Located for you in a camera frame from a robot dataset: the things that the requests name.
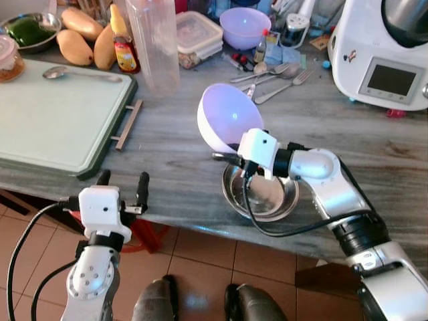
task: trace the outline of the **bottle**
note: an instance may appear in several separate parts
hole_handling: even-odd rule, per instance
[[[254,63],[258,64],[265,59],[266,54],[266,36],[269,35],[269,30],[263,29],[263,39],[259,42],[257,47],[255,47],[254,53]]]
[[[110,24],[114,32],[114,50],[118,59],[118,65],[123,72],[136,74],[140,71],[140,63],[135,52],[132,38],[129,36],[125,21],[123,20],[117,5],[110,6],[112,17]]]
[[[180,84],[174,0],[126,0],[126,8],[149,90],[171,95]]]

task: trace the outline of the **cutting board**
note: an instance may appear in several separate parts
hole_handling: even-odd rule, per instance
[[[48,80],[42,74],[60,65],[24,61],[18,78],[0,84],[0,163],[81,179],[94,175],[136,92],[135,79],[118,74],[120,83],[75,75]]]

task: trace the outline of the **red stool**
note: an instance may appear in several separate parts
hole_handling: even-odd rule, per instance
[[[70,211],[70,214],[78,223],[82,224],[79,211]],[[169,230],[169,226],[165,225],[156,233],[151,222],[144,219],[137,219],[130,226],[130,229],[135,238],[137,238],[139,244],[137,246],[125,245],[122,249],[122,253],[134,253],[145,249],[152,254],[161,248],[161,239]]]

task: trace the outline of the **floor tile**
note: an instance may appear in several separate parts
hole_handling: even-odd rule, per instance
[[[31,321],[31,303],[33,298],[22,296],[15,309],[17,321]],[[64,313],[64,307],[43,300],[37,303],[37,320],[59,321]]]
[[[6,209],[7,209],[7,207],[0,203],[0,216],[2,216],[4,214]]]
[[[362,321],[357,301],[297,289],[298,321]]]
[[[280,306],[288,321],[296,319],[296,288],[294,286],[237,271],[233,272],[232,282],[249,284],[266,291]]]
[[[232,269],[235,247],[232,239],[180,229],[174,255]]]
[[[153,223],[153,228],[156,232],[159,232],[165,225]],[[172,254],[174,252],[175,243],[177,242],[177,237],[179,236],[179,228],[170,226],[167,233],[160,240],[161,247],[159,252],[165,254]]]
[[[24,294],[32,296],[42,279],[57,268],[74,259],[79,240],[84,236],[57,229],[40,259]],[[67,303],[66,278],[68,270],[61,272],[47,283],[40,294],[42,300],[60,305]]]
[[[21,213],[18,213],[17,211],[14,211],[12,209],[7,209],[4,216],[7,217],[12,217],[14,219],[20,219],[22,221],[26,221],[26,222],[30,222],[33,217],[34,217],[35,213],[28,213],[27,215],[22,215]],[[40,217],[39,220],[37,221],[37,224],[40,225],[45,225],[45,226],[49,226],[49,227],[57,227],[58,224],[55,222],[54,219],[48,217]]]
[[[147,251],[123,253],[120,258],[120,285],[113,299],[113,316],[117,320],[129,321],[134,305],[141,292],[153,280],[168,272],[171,255],[149,254]]]
[[[21,237],[27,222],[2,216],[0,218],[0,287],[6,288],[7,268],[12,251]],[[18,255],[13,275],[13,290],[19,293],[24,291],[41,255],[45,251],[55,229],[43,225],[36,225],[30,234],[21,252]]]
[[[20,297],[21,294],[12,292],[13,306],[16,307]],[[6,290],[2,288],[0,288],[0,302],[0,320],[7,320]]]
[[[318,259],[308,256],[297,255],[297,270],[302,271],[316,267]]]
[[[233,269],[294,284],[296,254],[238,241]]]
[[[177,278],[180,320],[224,320],[224,293],[232,271],[173,256],[169,274]]]

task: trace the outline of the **plastic food container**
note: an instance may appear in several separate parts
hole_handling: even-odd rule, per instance
[[[6,35],[0,35],[0,83],[15,79],[23,70],[24,61],[16,42]]]
[[[196,11],[177,15],[179,63],[191,69],[223,48],[223,29]]]

